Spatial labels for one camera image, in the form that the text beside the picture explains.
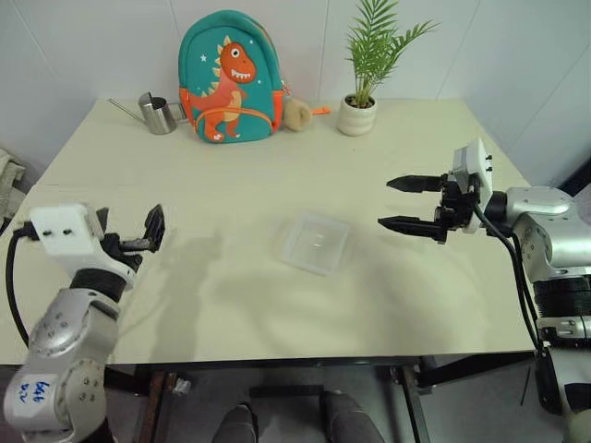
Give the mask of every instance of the beige tabletop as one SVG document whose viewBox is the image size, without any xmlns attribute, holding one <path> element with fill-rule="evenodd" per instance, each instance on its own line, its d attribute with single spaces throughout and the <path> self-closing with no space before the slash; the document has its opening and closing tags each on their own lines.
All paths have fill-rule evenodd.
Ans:
<svg viewBox="0 0 591 443">
<path fill-rule="evenodd" d="M 378 217 L 432 220 L 440 196 L 385 187 L 442 174 L 482 137 L 495 188 L 526 182 L 461 101 L 382 101 L 370 134 L 348 138 L 335 114 L 304 133 L 212 146 L 188 126 L 153 136 L 107 102 L 86 120 L 17 215 L 72 201 L 109 207 L 109 230 L 143 233 L 162 203 L 163 246 L 146 254 L 121 302 L 112 363 L 371 357 L 531 349 L 511 261 L 484 233 L 447 245 L 391 233 Z M 291 224 L 314 212 L 351 225 L 338 270 L 322 277 L 280 260 Z M 0 238 L 6 256 L 7 235 Z M 28 329 L 69 281 L 39 244 L 18 248 L 15 284 Z M 0 281 L 0 363 L 25 349 Z"/>
</svg>

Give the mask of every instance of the backpack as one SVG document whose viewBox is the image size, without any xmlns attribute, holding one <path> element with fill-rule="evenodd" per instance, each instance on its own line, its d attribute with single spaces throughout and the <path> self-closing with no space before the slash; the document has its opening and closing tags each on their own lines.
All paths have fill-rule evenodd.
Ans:
<svg viewBox="0 0 591 443">
<path fill-rule="evenodd" d="M 215 12 L 187 31 L 178 77 L 188 121 L 206 141 L 257 140 L 281 124 L 277 53 L 265 29 L 242 12 Z"/>
</svg>

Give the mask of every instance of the orange dinosaur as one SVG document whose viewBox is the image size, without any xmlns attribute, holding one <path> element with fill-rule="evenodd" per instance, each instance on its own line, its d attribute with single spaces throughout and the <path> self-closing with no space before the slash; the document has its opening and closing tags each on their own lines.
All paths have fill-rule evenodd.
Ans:
<svg viewBox="0 0 591 443">
<path fill-rule="evenodd" d="M 231 42 L 227 35 L 223 39 L 223 47 L 218 45 L 218 55 L 220 57 L 215 60 L 215 63 L 220 67 L 215 67 L 213 74 L 220 81 L 212 82 L 209 94 L 203 91 L 199 97 L 189 93 L 191 107 L 202 112 L 212 108 L 241 108 L 247 94 L 238 88 L 238 84 L 249 83 L 257 75 L 257 68 L 248 58 L 244 47 L 239 43 Z M 240 134 L 235 132 L 239 117 L 239 113 L 227 111 L 206 114 L 203 118 L 205 137 L 210 141 L 223 141 L 225 135 L 217 130 L 217 126 L 225 122 L 228 136 L 239 138 Z"/>
</svg>

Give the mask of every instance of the plastic box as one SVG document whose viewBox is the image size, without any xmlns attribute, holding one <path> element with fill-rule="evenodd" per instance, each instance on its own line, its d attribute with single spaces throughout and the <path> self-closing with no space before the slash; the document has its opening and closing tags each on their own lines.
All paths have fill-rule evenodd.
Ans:
<svg viewBox="0 0 591 443">
<path fill-rule="evenodd" d="M 302 214 L 283 245 L 286 263 L 321 275 L 339 266 L 350 226 L 320 215 Z"/>
</svg>

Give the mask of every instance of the black cable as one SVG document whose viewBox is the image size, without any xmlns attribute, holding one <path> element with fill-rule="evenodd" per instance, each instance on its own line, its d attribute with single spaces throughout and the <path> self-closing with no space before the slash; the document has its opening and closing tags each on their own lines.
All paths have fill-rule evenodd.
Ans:
<svg viewBox="0 0 591 443">
<path fill-rule="evenodd" d="M 12 319 L 17 325 L 18 333 L 20 338 L 29 347 L 29 334 L 25 329 L 25 325 L 22 323 L 22 318 L 18 312 L 17 297 L 15 296 L 15 282 L 14 282 L 14 268 L 15 268 L 15 255 L 17 253 L 18 240 L 23 237 L 27 237 L 28 234 L 24 228 L 17 229 L 12 233 L 10 237 L 10 243 L 8 243 L 8 252 L 6 254 L 6 294 L 8 296 L 8 306 L 10 306 L 10 313 Z"/>
<path fill-rule="evenodd" d="M 527 327 L 527 332 L 529 333 L 529 337 L 534 343 L 536 349 L 540 349 L 539 339 L 537 338 L 537 331 L 534 327 L 532 327 L 532 323 L 529 319 L 528 311 L 527 311 L 527 303 L 525 301 L 524 289 L 523 285 L 521 284 L 521 277 L 520 277 L 520 270 L 523 271 L 523 268 L 520 268 L 519 258 L 517 257 L 517 253 L 513 248 L 513 245 L 507 240 L 507 238 L 497 229 L 497 227 L 492 224 L 492 222 L 487 218 L 486 215 L 482 212 L 478 204 L 475 202 L 473 205 L 474 213 L 480 219 L 480 221 L 487 227 L 488 231 L 491 232 L 495 237 L 497 237 L 503 245 L 507 248 L 509 255 L 511 256 L 511 262 L 513 264 L 513 273 L 515 275 L 515 285 L 517 286 L 517 296 L 519 299 L 519 306 L 521 307 L 521 313 L 524 318 L 525 326 Z"/>
<path fill-rule="evenodd" d="M 515 233 L 511 235 L 513 240 L 513 244 L 515 245 L 515 253 L 517 254 L 517 259 L 519 261 L 519 277 L 521 278 L 521 285 L 524 290 L 525 300 L 527 305 L 529 306 L 529 314 L 532 316 L 534 322 L 537 320 L 537 311 L 536 307 L 534 306 L 534 302 L 532 300 L 532 296 L 529 293 L 529 289 L 527 288 L 527 280 L 525 279 L 524 273 L 524 260 L 521 251 L 521 245 L 519 244 L 519 238 Z"/>
</svg>

